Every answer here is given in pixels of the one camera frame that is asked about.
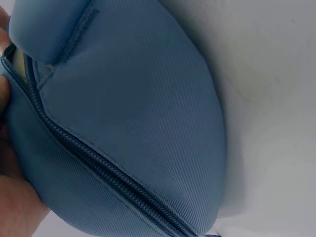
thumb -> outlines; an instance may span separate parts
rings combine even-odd
[[[9,82],[4,76],[0,76],[0,114],[3,113],[10,98]]]

stitching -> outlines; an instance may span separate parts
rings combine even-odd
[[[89,29],[89,26],[93,22],[93,20],[96,18],[96,16],[99,14],[99,10],[90,7],[88,12],[85,12],[82,18],[82,23],[80,24],[80,27],[76,30],[76,34],[74,36],[73,42],[68,47],[68,50],[65,53],[65,56],[63,57],[62,64],[66,64],[67,61],[73,56],[76,48],[80,44],[82,37],[86,33],[86,31]]]
[[[94,0],[92,0],[84,13],[82,14],[81,18],[79,19],[77,26],[75,27],[74,33],[69,40],[68,45],[66,46],[66,50],[64,52],[64,55],[61,57],[61,64],[65,65],[67,61],[73,56],[76,48],[80,44],[83,35],[86,33],[86,31],[89,29],[90,25],[92,24],[93,20],[96,18],[96,16],[99,13],[99,10],[96,8],[93,8]],[[39,83],[37,85],[38,90],[41,90],[45,84],[48,82],[48,80],[53,76],[55,73],[56,65],[45,65],[51,69],[51,73],[48,74],[46,77],[39,79]]]

ribbed fabric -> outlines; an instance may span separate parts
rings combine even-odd
[[[47,1],[40,5],[51,6]],[[20,37],[20,8],[13,11],[10,34],[34,58],[45,112],[141,184],[196,235],[205,234],[222,198],[225,137],[204,59],[156,0],[85,4],[61,4],[70,17],[47,23],[47,33],[43,26],[39,47],[29,42],[30,33]],[[39,24],[34,14],[28,25]],[[50,25],[56,27],[53,39]],[[26,176],[52,210],[90,234],[164,235],[62,150],[15,90],[8,110],[13,145]]]

finger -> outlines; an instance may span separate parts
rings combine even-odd
[[[9,15],[6,13],[6,11],[3,9],[3,7],[0,6],[0,27],[5,29],[9,21]]]
[[[0,114],[2,115],[10,98],[9,82],[4,76],[0,76]]]
[[[14,151],[6,142],[0,142],[0,173],[23,179]]]
[[[4,50],[9,46],[11,40],[9,34],[2,28],[0,28],[0,54],[3,54]]]

seam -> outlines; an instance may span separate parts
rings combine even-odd
[[[121,172],[123,172],[124,174],[126,174],[128,177],[132,178],[134,181],[136,181],[139,185],[141,185],[142,187],[144,187],[143,183],[139,181],[139,179],[137,179],[135,176],[129,174],[127,172],[127,170],[125,170],[121,165],[119,165],[109,154],[107,154],[103,149],[101,149],[100,147],[98,147],[97,145],[95,145],[94,143],[87,141],[85,138],[83,138],[80,134],[76,133],[75,131],[73,131],[72,129],[70,129],[69,127],[63,125],[48,109],[48,103],[46,101],[45,95],[43,93],[43,91],[40,91],[41,97],[42,97],[42,102],[43,105],[45,105],[45,111],[47,113],[47,115],[49,115],[56,124],[58,124],[60,127],[64,127],[67,130],[70,131],[71,134],[75,135],[77,138],[79,138],[81,141],[83,141],[85,144],[87,145],[91,145],[95,148],[97,148],[99,150],[99,152],[101,152],[104,156],[106,156],[105,158],[108,159],[110,162],[112,162]],[[170,209],[170,211],[172,211],[173,213],[175,213],[177,215],[177,217],[179,219],[181,219],[181,221],[187,225],[191,230],[193,230],[198,236],[201,235],[201,233],[199,233],[197,231],[197,229],[195,227],[193,227],[190,223],[188,223],[187,221],[185,221],[185,218],[178,212],[175,211],[171,206],[171,204],[161,195],[159,195],[158,193],[155,193],[155,195],[153,196],[154,198],[159,198],[157,199],[157,201],[159,201],[161,203],[160,200],[164,200],[164,202],[167,203],[167,208]]]
[[[44,85],[48,82],[48,80],[49,80],[50,78],[52,78],[52,76],[54,75],[54,73],[55,73],[55,69],[52,69],[52,70],[49,72],[49,74],[48,74],[47,76],[41,78],[41,79],[39,80],[39,82],[37,83],[37,89],[38,89],[38,90],[42,90],[42,88],[43,88]]]
[[[66,49],[61,56],[60,64],[65,65],[68,60],[73,56],[75,50],[77,49],[78,45],[80,44],[84,34],[91,26],[92,22],[96,18],[96,16],[99,13],[99,10],[94,8],[95,1],[92,0],[86,10],[83,12],[81,18],[79,19],[77,26],[74,29],[74,32],[69,40],[69,43],[66,46]],[[38,90],[41,90],[45,84],[48,82],[48,80],[54,75],[56,66],[58,64],[52,66],[47,65],[48,67],[51,67],[51,72],[44,78],[39,79],[37,88]]]

